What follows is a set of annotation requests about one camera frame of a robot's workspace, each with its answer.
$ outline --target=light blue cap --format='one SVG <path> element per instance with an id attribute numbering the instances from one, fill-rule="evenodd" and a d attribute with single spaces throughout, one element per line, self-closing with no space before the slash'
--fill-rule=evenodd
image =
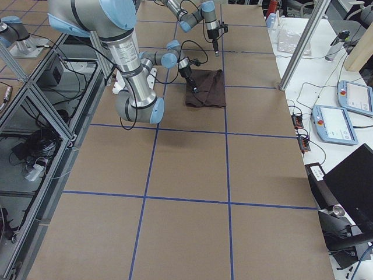
<path id="1" fill-rule="evenodd" d="M 49 24 L 54 29 L 67 33 L 70 35 L 78 36 L 78 37 L 86 37 L 88 38 L 90 36 L 90 33 L 88 31 L 85 31 L 75 25 L 72 25 L 71 23 L 68 23 L 62 19 L 59 19 L 58 17 L 55 17 L 54 15 L 51 15 L 48 13 L 49 18 Z"/>
<path id="2" fill-rule="evenodd" d="M 192 29 L 192 27 L 187 22 L 180 22 L 180 27 L 184 32 L 189 32 Z"/>
<path id="3" fill-rule="evenodd" d="M 17 16 L 5 16 L 1 19 L 5 23 L 22 23 L 22 21 Z"/>
<path id="4" fill-rule="evenodd" d="M 215 10 L 214 1 L 206 1 L 206 2 L 202 3 L 201 6 L 202 6 L 202 10 L 205 13 L 212 12 L 213 10 Z"/>
<path id="5" fill-rule="evenodd" d="M 172 40 L 171 42 L 169 42 L 167 45 L 166 45 L 166 49 L 171 49 L 171 48 L 174 48 L 174 47 L 179 47 L 180 46 L 180 43 L 178 40 Z"/>
<path id="6" fill-rule="evenodd" d="M 161 59 L 161 63 L 163 67 L 166 67 L 167 69 L 171 69 L 174 67 L 177 63 L 177 57 L 174 54 L 164 54 Z"/>
<path id="7" fill-rule="evenodd" d="M 0 36 L 0 44 L 3 44 L 6 48 L 9 48 L 12 45 L 6 38 Z"/>
<path id="8" fill-rule="evenodd" d="M 157 98 L 156 104 L 153 107 L 152 114 L 150 116 L 151 124 L 158 124 L 163 118 L 164 113 L 164 100 L 161 97 Z"/>
<path id="9" fill-rule="evenodd" d="M 100 0 L 105 15 L 121 29 L 130 30 L 136 25 L 136 9 L 132 1 Z"/>

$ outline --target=black screen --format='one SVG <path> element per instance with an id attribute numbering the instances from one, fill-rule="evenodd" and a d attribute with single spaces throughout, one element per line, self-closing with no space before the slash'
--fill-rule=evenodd
<path id="1" fill-rule="evenodd" d="M 373 151 L 361 145 L 324 176 L 342 207 L 362 232 L 373 231 Z"/>

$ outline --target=white desk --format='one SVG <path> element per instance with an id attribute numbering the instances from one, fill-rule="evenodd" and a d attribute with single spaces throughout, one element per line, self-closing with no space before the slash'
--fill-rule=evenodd
<path id="1" fill-rule="evenodd" d="M 301 33 L 304 30 L 304 27 L 307 23 L 308 19 L 290 19 L 284 18 L 284 25 L 282 28 L 289 29 L 295 32 Z M 290 57 L 291 54 L 279 52 L 277 50 L 277 43 L 275 43 L 275 36 L 273 31 L 269 31 L 273 52 L 276 55 L 276 62 L 279 68 L 280 76 L 282 77 L 286 67 L 290 61 L 290 58 L 283 58 L 277 57 L 277 55 L 282 55 L 285 57 Z M 313 38 L 311 39 L 311 56 L 304 58 L 301 60 L 289 86 L 286 89 L 286 97 L 289 100 L 295 102 L 295 105 L 299 107 L 303 113 L 310 113 L 310 109 L 306 108 L 305 106 L 296 102 L 296 99 L 299 95 L 300 89 L 304 82 L 312 83 L 318 86 L 324 85 L 332 85 L 336 86 L 339 73 L 341 71 L 342 62 L 346 56 L 346 52 L 341 50 L 335 60 L 333 62 L 327 62 L 324 58 L 321 59 L 306 59 L 311 57 L 323 57 L 328 52 L 330 47 L 330 43 L 336 37 L 335 32 L 333 31 L 332 27 L 330 26 L 327 20 L 321 20 Z M 355 83 L 365 84 L 363 79 L 358 72 L 347 72 L 344 68 L 342 69 L 341 73 L 341 80 L 347 81 L 355 81 Z M 317 101 L 317 104 L 329 105 L 329 106 L 338 106 L 337 101 L 337 87 L 326 87 L 323 89 L 311 86 L 311 85 L 304 85 L 303 90 L 301 92 L 299 101 L 306 104 L 309 107 L 313 107 L 314 103 Z M 349 112 L 350 118 L 352 120 L 353 125 L 357 126 L 365 126 L 365 125 L 373 125 L 373 119 L 364 117 L 358 114 L 354 114 Z M 343 159 L 345 159 L 349 154 L 351 154 L 354 150 L 356 150 L 360 145 L 363 143 L 367 143 L 371 148 L 373 148 L 373 128 L 366 128 L 366 129 L 355 129 L 357 138 L 359 140 L 359 144 L 356 146 L 345 146 L 345 145 L 336 145 L 330 143 L 324 143 L 321 141 L 320 137 L 317 135 L 313 124 L 309 123 L 310 115 L 303 116 L 303 123 L 305 128 L 310 134 L 311 141 L 320 145 L 326 152 L 326 160 L 323 164 L 323 169 L 325 172 L 330 171 L 333 167 L 335 167 L 338 163 L 340 163 Z M 313 162 L 322 162 L 324 159 L 323 152 L 314 144 L 311 145 L 311 151 L 304 155 L 304 164 L 313 163 Z M 334 258 L 330 258 L 333 264 L 333 270 L 335 273 L 336 279 L 345 279 L 346 274 L 348 273 L 348 269 L 344 271 L 336 270 L 338 264 L 334 260 Z M 373 261 L 364 261 L 358 270 L 358 273 L 355 276 L 355 280 L 357 279 L 366 279 L 372 280 L 373 279 Z"/>

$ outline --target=brown cloth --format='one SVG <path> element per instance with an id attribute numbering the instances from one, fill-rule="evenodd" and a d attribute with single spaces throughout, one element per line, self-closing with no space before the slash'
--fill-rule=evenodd
<path id="1" fill-rule="evenodd" d="M 198 91 L 194 93 L 192 88 L 186 85 L 186 106 L 222 108 L 227 105 L 224 74 L 221 69 L 217 71 L 194 69 L 192 78 L 197 84 Z"/>

